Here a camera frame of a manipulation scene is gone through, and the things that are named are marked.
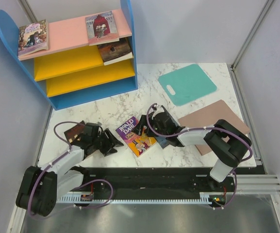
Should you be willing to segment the Roald Dahl Charlie book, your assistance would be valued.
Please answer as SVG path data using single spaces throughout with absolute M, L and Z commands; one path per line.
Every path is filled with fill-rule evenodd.
M 133 116 L 116 129 L 118 135 L 123 139 L 136 157 L 140 157 L 157 143 L 157 140 L 154 137 L 148 137 L 144 131 L 142 131 L 141 135 L 132 132 L 138 122 L 139 120 Z

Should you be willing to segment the Nineteen Eighty-Four dark book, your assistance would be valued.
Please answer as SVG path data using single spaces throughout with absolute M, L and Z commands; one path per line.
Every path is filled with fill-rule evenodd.
M 164 107 L 164 110 L 166 113 L 171 115 L 166 108 Z M 178 127 L 177 133 L 181 131 L 181 126 Z M 180 147 L 181 143 L 178 141 L 176 137 L 161 137 L 161 136 L 155 136 L 155 139 L 159 143 L 162 149 L 166 148 L 169 145 L 172 145 L 174 147 Z

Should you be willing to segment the Tale of Two Cities book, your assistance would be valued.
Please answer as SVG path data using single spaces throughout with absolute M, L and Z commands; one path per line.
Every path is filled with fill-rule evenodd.
M 97 45 L 97 48 L 105 66 L 133 58 L 132 49 L 126 38 Z

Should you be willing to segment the red castle cover book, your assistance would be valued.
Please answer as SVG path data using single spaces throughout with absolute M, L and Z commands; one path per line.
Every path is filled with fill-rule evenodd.
M 85 18 L 88 45 L 100 45 L 119 41 L 113 11 L 94 14 Z

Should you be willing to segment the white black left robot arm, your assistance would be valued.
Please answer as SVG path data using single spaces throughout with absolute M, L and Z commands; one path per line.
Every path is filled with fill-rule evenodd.
M 99 150 L 107 156 L 116 153 L 123 146 L 109 129 L 103 129 L 95 123 L 73 122 L 82 126 L 79 145 L 73 145 L 68 139 L 59 137 L 67 144 L 65 152 L 42 166 L 30 166 L 25 170 L 16 197 L 16 206 L 28 212 L 30 217 L 49 217 L 59 198 L 72 190 L 85 191 L 94 183 L 105 183 L 111 193 L 109 198 L 97 207 L 108 204 L 114 195 L 112 184 L 105 179 L 91 180 L 88 169 L 78 166 L 88 154 Z

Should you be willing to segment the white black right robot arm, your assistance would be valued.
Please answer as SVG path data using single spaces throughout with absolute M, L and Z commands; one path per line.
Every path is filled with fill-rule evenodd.
M 188 128 L 177 124 L 169 113 L 154 111 L 142 115 L 132 132 L 164 138 L 174 147 L 209 146 L 217 156 L 217 162 L 206 180 L 212 191 L 222 188 L 225 178 L 253 155 L 250 139 L 224 119 L 212 126 Z

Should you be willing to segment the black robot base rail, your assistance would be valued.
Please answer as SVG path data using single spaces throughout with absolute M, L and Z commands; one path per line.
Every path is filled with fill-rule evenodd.
M 97 168 L 73 167 L 83 173 L 83 187 L 75 191 L 92 192 L 111 198 L 198 198 L 201 192 L 230 193 L 234 180 L 227 177 L 217 183 L 209 177 L 209 168 Z

